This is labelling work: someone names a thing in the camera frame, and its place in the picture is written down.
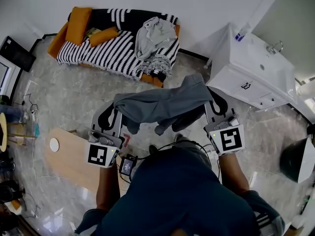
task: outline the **dark blue shirt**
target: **dark blue shirt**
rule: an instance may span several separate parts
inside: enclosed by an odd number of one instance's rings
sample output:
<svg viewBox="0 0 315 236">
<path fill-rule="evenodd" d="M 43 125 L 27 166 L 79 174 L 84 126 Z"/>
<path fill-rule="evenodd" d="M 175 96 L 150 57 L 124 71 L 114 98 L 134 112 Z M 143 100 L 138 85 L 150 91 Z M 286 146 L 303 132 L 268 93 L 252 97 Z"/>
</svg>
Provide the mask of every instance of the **dark blue shirt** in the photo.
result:
<svg viewBox="0 0 315 236">
<path fill-rule="evenodd" d="M 270 230 L 281 235 L 284 226 L 257 192 L 235 195 L 198 156 L 181 148 L 147 158 L 113 208 L 107 214 L 88 211 L 76 233 L 92 225 L 97 236 L 169 236 L 177 228 L 189 236 L 258 236 Z"/>
</svg>

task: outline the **faucet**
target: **faucet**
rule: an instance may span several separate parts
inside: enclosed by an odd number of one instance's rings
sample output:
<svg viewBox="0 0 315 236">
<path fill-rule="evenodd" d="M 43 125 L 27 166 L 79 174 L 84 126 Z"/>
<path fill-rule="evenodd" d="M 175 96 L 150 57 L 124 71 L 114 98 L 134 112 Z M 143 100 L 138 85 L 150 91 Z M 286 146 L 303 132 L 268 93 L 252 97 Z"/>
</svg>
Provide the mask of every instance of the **faucet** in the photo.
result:
<svg viewBox="0 0 315 236">
<path fill-rule="evenodd" d="M 281 44 L 281 48 L 277 51 L 276 49 L 275 49 L 275 47 L 278 45 L 278 44 Z M 284 48 L 284 44 L 283 44 L 283 42 L 281 41 L 281 40 L 279 40 L 277 43 L 275 43 L 275 44 L 273 44 L 273 45 L 268 45 L 267 47 L 266 47 L 266 50 L 267 50 L 267 52 L 269 52 L 270 54 L 276 54 L 277 52 L 281 52 L 282 50 L 283 50 L 283 48 Z"/>
</svg>

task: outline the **black trash bin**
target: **black trash bin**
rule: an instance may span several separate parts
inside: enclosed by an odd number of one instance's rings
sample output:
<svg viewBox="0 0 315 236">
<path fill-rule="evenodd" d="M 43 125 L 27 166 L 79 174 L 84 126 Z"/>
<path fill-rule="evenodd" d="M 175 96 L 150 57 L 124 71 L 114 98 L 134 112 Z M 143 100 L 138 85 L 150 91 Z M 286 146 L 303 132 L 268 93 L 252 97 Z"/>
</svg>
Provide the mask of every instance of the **black trash bin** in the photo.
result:
<svg viewBox="0 0 315 236">
<path fill-rule="evenodd" d="M 280 157 L 281 172 L 294 182 L 310 177 L 315 164 L 315 148 L 308 138 L 288 146 Z"/>
</svg>

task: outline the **gray cloth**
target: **gray cloth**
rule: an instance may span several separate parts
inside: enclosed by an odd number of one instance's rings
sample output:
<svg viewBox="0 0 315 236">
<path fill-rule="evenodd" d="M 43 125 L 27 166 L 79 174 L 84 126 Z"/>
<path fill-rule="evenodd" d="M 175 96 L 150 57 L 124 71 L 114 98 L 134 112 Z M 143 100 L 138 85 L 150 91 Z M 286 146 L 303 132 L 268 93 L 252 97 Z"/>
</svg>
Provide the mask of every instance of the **gray cloth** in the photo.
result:
<svg viewBox="0 0 315 236">
<path fill-rule="evenodd" d="M 175 26 L 166 20 L 153 17 L 137 33 L 134 54 L 145 60 L 158 48 L 167 48 L 176 39 Z"/>
<path fill-rule="evenodd" d="M 158 122 L 155 132 L 161 135 L 180 115 L 210 100 L 212 96 L 201 74 L 196 73 L 186 76 L 179 88 L 117 94 L 114 108 L 123 114 L 124 125 L 131 134 L 138 132 L 141 123 Z"/>
</svg>

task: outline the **orange pillow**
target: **orange pillow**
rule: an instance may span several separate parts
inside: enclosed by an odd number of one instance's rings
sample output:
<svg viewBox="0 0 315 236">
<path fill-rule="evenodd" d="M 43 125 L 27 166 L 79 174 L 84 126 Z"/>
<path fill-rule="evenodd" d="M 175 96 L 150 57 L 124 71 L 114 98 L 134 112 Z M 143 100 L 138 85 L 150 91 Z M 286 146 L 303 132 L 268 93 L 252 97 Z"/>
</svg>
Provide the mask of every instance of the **orange pillow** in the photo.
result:
<svg viewBox="0 0 315 236">
<path fill-rule="evenodd" d="M 91 12 L 92 8 L 74 7 L 72 9 L 67 34 L 65 36 L 66 41 L 70 41 L 76 45 L 82 44 L 89 24 Z"/>
<path fill-rule="evenodd" d="M 89 38 L 91 47 L 104 43 L 118 35 L 119 33 L 117 32 L 116 26 L 95 33 Z"/>
</svg>

